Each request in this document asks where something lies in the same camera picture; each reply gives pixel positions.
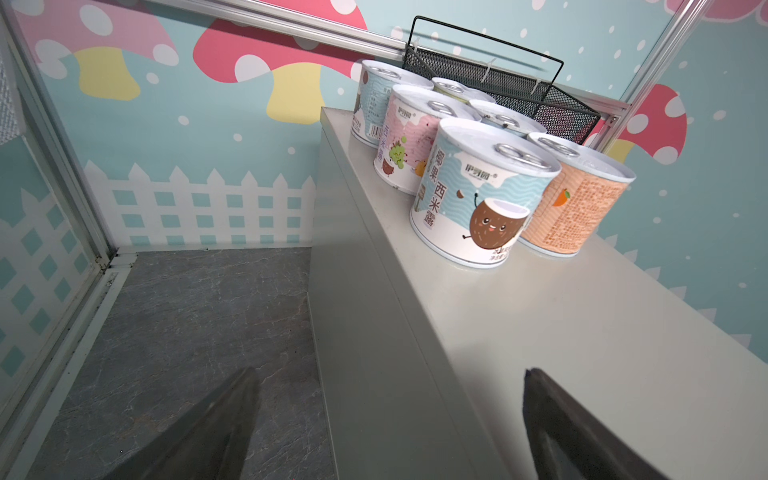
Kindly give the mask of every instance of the wall mural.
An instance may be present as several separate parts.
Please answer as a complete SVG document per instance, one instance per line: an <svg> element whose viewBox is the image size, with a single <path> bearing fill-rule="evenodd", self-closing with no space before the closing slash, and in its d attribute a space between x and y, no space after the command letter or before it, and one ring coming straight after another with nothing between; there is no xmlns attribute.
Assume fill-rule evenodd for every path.
<svg viewBox="0 0 768 480"><path fill-rule="evenodd" d="M598 230L764 361L766 5L714 2L611 148L637 181Z"/></svg>
<svg viewBox="0 0 768 480"><path fill-rule="evenodd" d="M0 409L93 266L25 139L0 146Z"/></svg>
<svg viewBox="0 0 768 480"><path fill-rule="evenodd" d="M551 51L561 81L614 96L668 22L639 0L485 2L493 15L442 0L271 1L396 38L432 15ZM319 108L353 106L364 56L141 0L11 5L117 245L310 243Z"/></svg>

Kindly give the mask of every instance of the pink can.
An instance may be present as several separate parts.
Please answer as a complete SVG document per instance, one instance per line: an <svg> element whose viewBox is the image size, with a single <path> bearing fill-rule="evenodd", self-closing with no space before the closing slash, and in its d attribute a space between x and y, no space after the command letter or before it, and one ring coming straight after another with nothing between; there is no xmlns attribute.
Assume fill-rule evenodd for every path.
<svg viewBox="0 0 768 480"><path fill-rule="evenodd" d="M389 98L376 173L394 188L416 195L441 118L480 121L468 105L436 91L395 85Z"/></svg>

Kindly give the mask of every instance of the gray marble floor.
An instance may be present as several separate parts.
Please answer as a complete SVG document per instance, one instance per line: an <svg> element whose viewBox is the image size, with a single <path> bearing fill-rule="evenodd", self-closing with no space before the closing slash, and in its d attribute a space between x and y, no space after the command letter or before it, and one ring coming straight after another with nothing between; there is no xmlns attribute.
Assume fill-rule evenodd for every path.
<svg viewBox="0 0 768 480"><path fill-rule="evenodd" d="M242 478L335 478L306 305L310 249L142 253L29 478L100 478L243 366Z"/></svg>

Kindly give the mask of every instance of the black mesh basket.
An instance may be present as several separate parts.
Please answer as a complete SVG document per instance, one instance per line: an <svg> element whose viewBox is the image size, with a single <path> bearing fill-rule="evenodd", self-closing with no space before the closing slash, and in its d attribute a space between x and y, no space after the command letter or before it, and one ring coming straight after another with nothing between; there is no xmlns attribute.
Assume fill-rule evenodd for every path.
<svg viewBox="0 0 768 480"><path fill-rule="evenodd" d="M497 42L499 48L518 48L531 54L540 55L560 63L560 68L551 80L542 81L500 68L489 67L456 55L414 45L412 37L417 20L487 38ZM426 78L449 78L467 87L484 91L495 98L498 104L533 118L544 125L548 133L583 144L600 120L600 114L553 85L562 65L561 60L549 55L422 16L416 16L413 19L411 33L406 44L406 54L402 61L402 67L405 70Z"/></svg>

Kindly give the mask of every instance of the white picket fence illustration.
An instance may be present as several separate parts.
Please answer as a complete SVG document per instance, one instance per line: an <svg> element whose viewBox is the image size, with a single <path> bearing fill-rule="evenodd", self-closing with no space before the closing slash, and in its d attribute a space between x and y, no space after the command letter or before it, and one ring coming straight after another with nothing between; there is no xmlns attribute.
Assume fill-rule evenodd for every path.
<svg viewBox="0 0 768 480"><path fill-rule="evenodd" d="M54 195L49 194L40 202L26 190L22 189L21 195L22 208L26 216L13 227L8 222L0 220L0 260L5 259L3 263L8 261L15 270L15 275L0 290L0 329L5 334L5 338L0 342L0 361L14 347L22 351L24 360L13 377L0 371L0 406L24 376L30 362L38 355L53 330L52 325L64 313L69 301L82 286L91 269L87 266L82 273L79 273L74 265L75 260L83 253L79 241L70 252L67 252L61 242L61 238L71 230L69 222L64 219L54 228L48 221L47 213L57 205ZM42 245L30 255L22 239L33 228L42 240ZM48 255L55 262L56 271L46 280L40 271L40 265ZM62 280L66 280L70 290L64 299L60 300L55 293L55 288ZM24 312L20 313L12 300L20 290L26 292L25 286L34 299L26 306ZM51 322L42 334L37 334L29 323L38 315L41 308L48 314Z"/></svg>
<svg viewBox="0 0 768 480"><path fill-rule="evenodd" d="M90 161L84 171L112 239L119 247L146 243L151 246L178 245L183 237L184 245L203 244L215 248L243 243L243 235L244 244L249 247L309 246L312 241L315 183L311 177L301 188L288 188L282 174L271 186L261 187L250 172L240 185L226 185L215 169L206 184L190 183L179 167L174 168L169 182L152 181L137 164L131 168L127 180L108 179ZM119 194L133 192L136 204L118 204L115 191ZM174 204L158 205L156 192L164 192L164 195L170 192ZM207 194L210 206L195 206L192 194ZM243 206L228 206L227 195L240 195ZM271 207L268 203L260 207L260 196L271 197ZM128 222L131 226L127 226L124 215L133 216ZM167 223L164 226L162 216L174 215L178 218L165 217ZM206 217L202 219L202 226L198 225L198 216ZM209 216L213 218L212 227L208 226ZM230 216L235 217L231 225Z"/></svg>

